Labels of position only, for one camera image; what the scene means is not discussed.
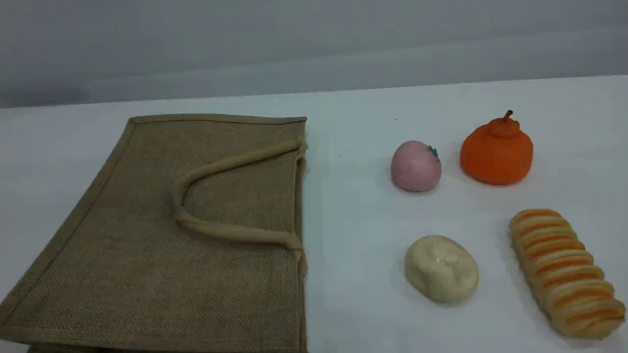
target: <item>toy food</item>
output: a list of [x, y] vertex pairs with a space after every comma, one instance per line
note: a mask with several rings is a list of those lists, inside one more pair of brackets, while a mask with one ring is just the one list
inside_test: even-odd
[[460, 167], [471, 177], [493, 185], [522, 180], [532, 165], [530, 138], [512, 120], [512, 111], [477, 128], [462, 144]]
[[613, 297], [613, 286], [559, 213], [525, 210], [509, 228], [532, 292], [557, 331], [604, 339], [624, 322], [624, 304]]
[[477, 288], [479, 271], [471, 254], [443, 236], [422, 237], [406, 253], [406, 277], [434, 301], [459, 303]]
[[434, 188], [441, 175], [441, 164], [435, 148], [419, 141], [402, 144], [392, 157], [392, 182], [407, 191]]

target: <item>pastry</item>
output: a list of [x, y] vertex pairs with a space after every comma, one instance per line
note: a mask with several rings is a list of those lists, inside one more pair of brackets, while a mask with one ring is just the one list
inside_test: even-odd
[[568, 337], [604, 339], [625, 320], [625, 306], [571, 225], [554, 210], [525, 210], [509, 228], [539, 305]]
[[406, 277], [434, 301], [459, 303], [475, 293], [479, 271], [462, 245], [447, 237], [427, 236], [408, 249]]

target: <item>toy orange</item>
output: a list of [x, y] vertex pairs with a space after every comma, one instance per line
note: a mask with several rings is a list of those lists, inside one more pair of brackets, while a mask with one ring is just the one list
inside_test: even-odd
[[532, 165], [530, 138], [512, 120], [512, 111], [477, 128], [460, 149], [460, 167], [481, 182], [507, 185], [523, 179]]

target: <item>burlap texture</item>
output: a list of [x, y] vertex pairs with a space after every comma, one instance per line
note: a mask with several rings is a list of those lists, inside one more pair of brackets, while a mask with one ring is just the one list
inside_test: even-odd
[[[170, 197], [188, 170], [302, 139], [304, 131], [305, 118], [130, 119], [81, 201], [0, 305], [0, 338], [34, 344], [37, 353], [304, 351], [295, 257], [281, 246], [184, 231]], [[184, 206], [211, 222], [300, 234], [300, 164], [291, 151], [211, 175], [190, 187]]]

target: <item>bread roll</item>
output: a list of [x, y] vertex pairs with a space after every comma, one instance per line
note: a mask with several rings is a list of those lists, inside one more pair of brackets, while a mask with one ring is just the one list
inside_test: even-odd
[[558, 212], [525, 210], [509, 228], [532, 292], [557, 331], [604, 339], [625, 321], [625, 306], [613, 297], [615, 289]]

